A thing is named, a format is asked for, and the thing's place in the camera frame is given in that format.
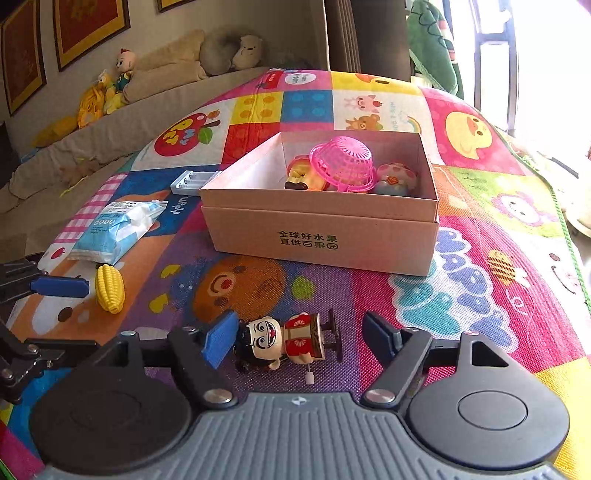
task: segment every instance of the cardboard box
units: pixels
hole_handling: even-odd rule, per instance
[[[372,151],[374,166],[402,162],[419,176],[420,198],[285,190],[287,164],[337,135]],[[439,229],[439,199],[418,134],[281,132],[201,189],[218,251],[406,275],[427,275]]]

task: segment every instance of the wet wipes package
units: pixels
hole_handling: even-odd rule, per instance
[[[167,203],[108,204],[76,242],[69,258],[114,265],[152,227]]]

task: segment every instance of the colorful play mat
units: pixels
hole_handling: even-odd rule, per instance
[[[421,134],[440,198],[439,236],[426,278],[218,253],[200,199],[170,192],[184,170],[225,168],[280,131],[318,129]],[[591,478],[589,299],[564,219],[545,180],[469,105],[383,77],[269,70],[179,119],[140,151],[74,216],[40,267],[93,285],[95,264],[67,259],[76,239],[107,203],[153,199],[168,200],[166,211],[116,265],[126,290],[120,314],[103,311],[92,289],[83,300],[35,294],[17,304],[12,331],[20,339],[105,343],[130,329],[154,338],[195,317],[211,321],[226,309],[245,320],[271,315],[285,321],[333,308],[345,361],[315,363],[315,385],[304,384],[303,367],[295,364],[239,374],[230,354],[220,368],[242,394],[349,390],[358,396],[381,371],[361,339],[367,310],[438,338],[478,330],[563,399],[571,425],[556,465],[571,478]],[[293,238],[300,233],[289,232]],[[451,373],[434,371],[430,381]],[[43,468],[28,433],[31,405],[66,374],[46,372],[21,405],[4,405],[0,413],[0,458],[18,480]],[[152,374],[170,380],[167,372]]]

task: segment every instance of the blue square pattern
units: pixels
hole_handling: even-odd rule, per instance
[[[333,122],[332,90],[283,93],[281,122]]]

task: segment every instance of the cartoon boy figurine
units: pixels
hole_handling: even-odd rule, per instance
[[[335,336],[333,343],[325,343],[326,331],[331,331]],[[317,313],[295,315],[283,327],[272,317],[241,322],[234,353],[239,358],[237,369],[247,372],[249,367],[276,370],[286,358],[295,364],[309,365],[315,360],[326,358],[325,348],[336,352],[338,362],[343,361],[340,329],[332,309],[329,310],[329,321],[322,325]],[[313,378],[308,371],[306,383],[314,383]]]
[[[117,64],[115,65],[117,72],[119,73],[119,77],[115,82],[117,92],[123,92],[123,88],[131,80],[131,77],[134,74],[135,61],[135,53],[126,50],[125,48],[121,49],[121,53],[117,58]]]

